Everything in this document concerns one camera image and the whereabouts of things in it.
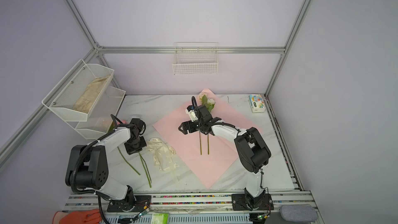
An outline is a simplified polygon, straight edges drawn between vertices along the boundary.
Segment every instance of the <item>pink wrapping paper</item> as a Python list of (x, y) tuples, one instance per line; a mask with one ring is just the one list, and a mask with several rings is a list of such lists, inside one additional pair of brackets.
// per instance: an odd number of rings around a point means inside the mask
[[(262, 132), (261, 128), (230, 107), (226, 102), (216, 97), (212, 91), (204, 89), (202, 92), (207, 93), (207, 97), (214, 99), (216, 102), (211, 112), (213, 117), (219, 117), (224, 122), (233, 124), (236, 127), (246, 129), (255, 127), (260, 133)], [(176, 150), (178, 156), (209, 189), (238, 158), (238, 153), (235, 143), (221, 137), (209, 135), (210, 154), (208, 155), (207, 135), (201, 134), (202, 155), (200, 154), (199, 132), (184, 135), (178, 130), (182, 122), (190, 120), (185, 113), (185, 109), (191, 104), (191, 99), (187, 99), (185, 104), (156, 122), (153, 127), (163, 137), (163, 140)]]

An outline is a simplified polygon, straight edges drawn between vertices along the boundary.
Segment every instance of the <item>white mesh basket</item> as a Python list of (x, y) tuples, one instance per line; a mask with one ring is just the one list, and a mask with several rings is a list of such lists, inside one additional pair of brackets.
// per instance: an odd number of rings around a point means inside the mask
[(111, 124), (111, 114), (116, 115), (126, 91), (109, 86), (98, 100), (87, 121), (79, 122), (75, 130), (85, 139), (96, 139), (105, 135)]
[(175, 75), (217, 74), (217, 47), (176, 47), (173, 72)]
[[(84, 64), (77, 74), (71, 79), (68, 85), (55, 98), (50, 106), (47, 106), (63, 121), (87, 121), (98, 100), (105, 92), (113, 78), (114, 70), (99, 64)], [(102, 90), (98, 93), (96, 100), (88, 113), (73, 110), (73, 106), (86, 90), (87, 85), (95, 78), (107, 77)]]

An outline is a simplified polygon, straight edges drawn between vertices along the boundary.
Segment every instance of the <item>green packet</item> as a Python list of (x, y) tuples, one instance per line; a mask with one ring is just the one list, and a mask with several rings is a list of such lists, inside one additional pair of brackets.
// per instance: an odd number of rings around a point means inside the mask
[(153, 213), (150, 224), (167, 224), (168, 213)]

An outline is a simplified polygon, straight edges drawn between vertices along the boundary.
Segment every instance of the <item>marble surface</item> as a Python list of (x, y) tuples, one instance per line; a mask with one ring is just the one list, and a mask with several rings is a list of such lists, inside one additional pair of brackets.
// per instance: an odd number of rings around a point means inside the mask
[[(268, 187), (269, 191), (293, 190), (293, 182), (267, 112), (252, 113), (246, 94), (217, 96), (263, 129), (261, 136), (272, 154), (268, 165), (263, 167), (263, 186)], [(145, 140), (155, 137), (162, 138), (152, 125), (184, 102), (190, 101), (191, 97), (191, 95), (128, 95), (122, 103), (118, 118), (127, 120), (132, 115), (139, 117), (147, 124), (147, 129), (143, 135)], [(239, 159), (228, 168), (210, 189), (207, 189), (178, 154), (173, 156), (173, 162), (177, 163), (178, 166), (176, 172), (179, 182), (176, 183), (169, 173), (161, 172), (158, 166), (154, 165), (153, 153), (143, 149), (141, 155), (147, 162), (152, 178), (152, 188), (150, 188), (138, 154), (129, 156), (124, 145), (119, 148), (127, 161), (141, 173), (141, 176), (138, 176), (123, 160), (117, 149), (107, 154), (109, 173), (121, 183), (130, 185), (135, 192), (240, 192), (246, 186), (245, 174), (247, 171)]]

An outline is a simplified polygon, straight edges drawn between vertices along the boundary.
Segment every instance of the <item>gray pouch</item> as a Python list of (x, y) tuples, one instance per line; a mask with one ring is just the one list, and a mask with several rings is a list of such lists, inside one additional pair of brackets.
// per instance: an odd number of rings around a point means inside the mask
[(312, 222), (318, 219), (315, 209), (308, 205), (283, 205), (281, 217), (292, 222)]

